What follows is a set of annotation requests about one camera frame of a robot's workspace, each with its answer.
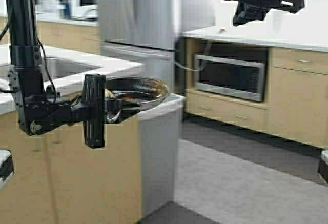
gray floor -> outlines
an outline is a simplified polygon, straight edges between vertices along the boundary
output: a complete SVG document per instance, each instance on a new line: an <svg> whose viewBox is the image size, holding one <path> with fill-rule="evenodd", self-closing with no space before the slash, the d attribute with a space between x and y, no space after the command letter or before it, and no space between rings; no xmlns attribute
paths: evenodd
<svg viewBox="0 0 328 224"><path fill-rule="evenodd" d="M174 202L154 212L140 224L217 224Z"/></svg>
<svg viewBox="0 0 328 224"><path fill-rule="evenodd" d="M183 139L317 184L320 149L202 117L184 122Z"/></svg>
<svg viewBox="0 0 328 224"><path fill-rule="evenodd" d="M320 150L201 117L181 137L177 203L142 224L328 222Z"/></svg>
<svg viewBox="0 0 328 224"><path fill-rule="evenodd" d="M186 140L179 146L176 203L220 224L328 223L327 187Z"/></svg>

stainless steel refrigerator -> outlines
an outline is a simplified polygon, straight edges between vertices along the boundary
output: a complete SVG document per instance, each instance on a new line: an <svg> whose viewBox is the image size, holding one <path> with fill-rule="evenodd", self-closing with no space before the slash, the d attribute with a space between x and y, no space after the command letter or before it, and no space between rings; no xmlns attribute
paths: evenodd
<svg viewBox="0 0 328 224"><path fill-rule="evenodd" d="M145 64L175 91L183 31L215 25L214 0L98 0L102 54Z"/></svg>

stainless steel microwave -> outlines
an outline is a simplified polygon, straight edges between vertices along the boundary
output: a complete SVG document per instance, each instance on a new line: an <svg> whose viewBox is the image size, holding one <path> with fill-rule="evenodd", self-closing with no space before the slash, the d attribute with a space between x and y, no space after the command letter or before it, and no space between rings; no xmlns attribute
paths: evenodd
<svg viewBox="0 0 328 224"><path fill-rule="evenodd" d="M195 55L195 82L198 90L264 101L266 61Z"/></svg>

sink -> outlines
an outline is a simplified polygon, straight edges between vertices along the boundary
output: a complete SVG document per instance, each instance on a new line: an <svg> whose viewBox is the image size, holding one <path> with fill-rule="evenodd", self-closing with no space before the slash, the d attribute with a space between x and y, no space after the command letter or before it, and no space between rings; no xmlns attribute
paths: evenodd
<svg viewBox="0 0 328 224"><path fill-rule="evenodd" d="M53 80L100 68L97 66L81 64L57 57L47 57L47 63L49 74ZM7 75L11 67L12 65L10 64L0 66L0 80L2 80L2 82L9 81ZM41 73L44 82L49 81L44 64L41 65Z"/></svg>

wooden cabinet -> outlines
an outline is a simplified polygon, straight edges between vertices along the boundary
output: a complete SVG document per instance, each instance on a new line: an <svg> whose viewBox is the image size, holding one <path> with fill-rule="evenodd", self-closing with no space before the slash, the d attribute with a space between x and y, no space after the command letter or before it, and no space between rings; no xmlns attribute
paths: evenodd
<svg viewBox="0 0 328 224"><path fill-rule="evenodd" d="M6 23L7 23L7 18L0 17L0 28L1 28L1 30L2 30L2 28L5 27ZM3 37L3 39L0 41L0 44L8 44L9 38L10 38L9 37L9 32L7 32L5 34L5 36Z"/></svg>
<svg viewBox="0 0 328 224"><path fill-rule="evenodd" d="M15 166L0 192L3 223L135 224L142 218L136 117L106 126L102 150L84 145L81 124L28 137L12 112L0 117L0 128L0 149L12 151Z"/></svg>
<svg viewBox="0 0 328 224"><path fill-rule="evenodd" d="M328 74L327 53L317 51L272 48L271 66Z"/></svg>
<svg viewBox="0 0 328 224"><path fill-rule="evenodd" d="M16 113L0 116L0 149L10 150L15 175L0 192L1 223L56 224L48 177L44 137L28 137L17 126Z"/></svg>
<svg viewBox="0 0 328 224"><path fill-rule="evenodd" d="M271 68L269 133L328 148L328 76Z"/></svg>
<svg viewBox="0 0 328 224"><path fill-rule="evenodd" d="M219 98L187 92L187 112L255 131L267 131L267 111Z"/></svg>
<svg viewBox="0 0 328 224"><path fill-rule="evenodd" d="M38 22L40 40L48 46L100 54L98 27Z"/></svg>
<svg viewBox="0 0 328 224"><path fill-rule="evenodd" d="M107 125L102 150L84 145L82 124L47 136L58 223L135 224L141 219L136 117Z"/></svg>

